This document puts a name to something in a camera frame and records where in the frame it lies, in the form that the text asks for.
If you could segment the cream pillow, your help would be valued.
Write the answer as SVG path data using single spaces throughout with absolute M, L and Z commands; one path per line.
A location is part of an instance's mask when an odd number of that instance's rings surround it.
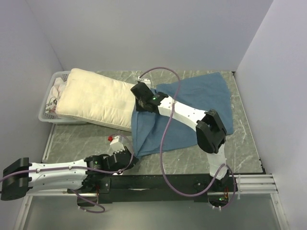
M 58 100 L 59 117 L 120 129 L 131 130 L 135 97 L 134 84 L 94 72 L 71 69 L 66 87 Z

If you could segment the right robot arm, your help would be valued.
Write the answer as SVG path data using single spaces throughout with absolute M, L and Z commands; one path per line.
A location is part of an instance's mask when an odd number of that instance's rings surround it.
M 212 177 L 211 187 L 215 191 L 222 191 L 227 186 L 229 169 L 224 154 L 227 131 L 218 112 L 213 109 L 199 110 L 178 102 L 176 98 L 179 90 L 173 97 L 163 92 L 154 94 L 145 83 L 138 82 L 131 88 L 131 92 L 135 96 L 138 111 L 169 118 L 160 142 L 160 155 L 163 152 L 162 146 L 167 130 L 173 119 L 190 127 L 196 133 L 198 146 L 207 155 L 209 174 Z

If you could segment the blue pillowcase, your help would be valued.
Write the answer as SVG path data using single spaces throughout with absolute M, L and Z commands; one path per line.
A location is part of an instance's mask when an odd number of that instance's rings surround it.
M 196 145 L 197 121 L 210 109 L 217 111 L 227 134 L 233 134 L 230 91 L 219 72 L 159 84 L 153 90 L 157 92 L 175 96 L 177 102 L 163 108 L 160 115 L 133 111 L 131 130 L 136 157 Z

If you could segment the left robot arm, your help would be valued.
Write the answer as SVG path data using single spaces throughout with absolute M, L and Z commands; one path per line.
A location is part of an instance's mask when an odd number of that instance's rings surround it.
M 52 189 L 89 193 L 100 186 L 103 178 L 131 169 L 138 161 L 127 148 L 112 155 L 93 155 L 65 163 L 30 163 L 28 158 L 20 158 L 3 170 L 0 198 L 16 200 L 28 191 Z

